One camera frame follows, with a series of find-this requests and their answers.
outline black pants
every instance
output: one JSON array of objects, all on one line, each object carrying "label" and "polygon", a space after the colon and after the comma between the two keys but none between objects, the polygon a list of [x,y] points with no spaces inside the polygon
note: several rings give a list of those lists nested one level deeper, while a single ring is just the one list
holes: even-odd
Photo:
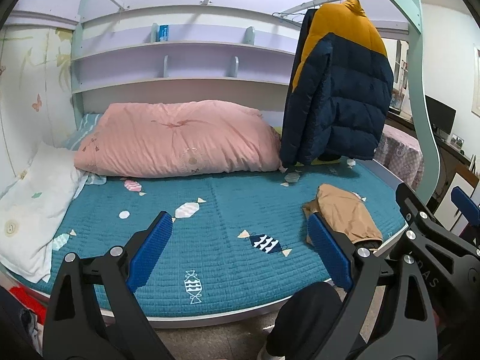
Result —
[{"label": "black pants", "polygon": [[[280,309],[266,349],[271,356],[308,359],[321,345],[342,309],[342,301],[328,283],[318,282],[297,292]],[[359,335],[351,352],[365,346]]]}]

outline white pillow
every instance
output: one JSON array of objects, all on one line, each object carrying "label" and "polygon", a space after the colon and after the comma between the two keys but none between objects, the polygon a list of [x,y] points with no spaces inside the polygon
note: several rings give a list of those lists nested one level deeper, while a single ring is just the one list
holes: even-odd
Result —
[{"label": "white pillow", "polygon": [[74,155],[40,143],[25,178],[0,199],[0,263],[33,283],[50,278],[52,239],[84,173]]}]

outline wall mural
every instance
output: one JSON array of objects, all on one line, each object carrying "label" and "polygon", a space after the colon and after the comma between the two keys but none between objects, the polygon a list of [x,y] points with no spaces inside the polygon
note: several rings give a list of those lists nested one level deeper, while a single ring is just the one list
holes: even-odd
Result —
[{"label": "wall mural", "polygon": [[71,104],[71,38],[68,30],[33,26],[6,27],[0,38],[2,133],[16,176],[41,140],[60,147],[76,130]]}]

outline pillowcase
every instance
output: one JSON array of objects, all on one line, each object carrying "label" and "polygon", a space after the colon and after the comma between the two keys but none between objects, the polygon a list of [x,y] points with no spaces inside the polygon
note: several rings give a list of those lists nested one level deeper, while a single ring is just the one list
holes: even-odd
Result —
[{"label": "pillowcase", "polygon": [[100,117],[102,117],[102,114],[84,115],[82,121],[80,122],[78,131],[74,132],[71,137],[62,143],[61,146],[67,148],[68,150],[78,150],[82,139],[93,132],[95,126],[100,120]]},{"label": "pillowcase", "polygon": [[50,277],[52,239],[83,175],[74,155],[40,143],[26,176],[0,199],[0,263],[33,283]]},{"label": "pillowcase", "polygon": [[139,178],[273,171],[279,148],[279,134],[260,111],[242,105],[114,103],[83,139],[75,166]]}]

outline white cabinet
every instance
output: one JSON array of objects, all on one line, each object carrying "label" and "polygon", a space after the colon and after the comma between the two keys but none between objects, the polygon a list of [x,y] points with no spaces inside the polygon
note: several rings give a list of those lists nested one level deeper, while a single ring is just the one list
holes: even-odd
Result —
[{"label": "white cabinet", "polygon": [[[474,201],[475,204],[480,205],[480,183],[477,184],[477,187],[475,188],[470,198]],[[457,223],[455,223],[455,225],[453,226],[451,230],[452,233],[459,236],[460,234],[462,234],[467,224],[467,219],[465,218],[465,216],[461,215]]]},{"label": "white cabinet", "polygon": [[447,230],[452,230],[452,227],[455,225],[457,220],[460,218],[461,213],[457,209],[457,207],[452,203],[450,195],[452,193],[452,189],[455,187],[460,187],[467,195],[472,196],[473,191],[476,187],[476,183],[473,181],[471,177],[465,177],[466,175],[464,172],[461,172],[462,175],[456,173],[450,187],[448,188],[445,197],[443,197],[442,202],[438,206],[437,210],[435,211],[435,218],[437,218],[440,223],[445,227]]}]

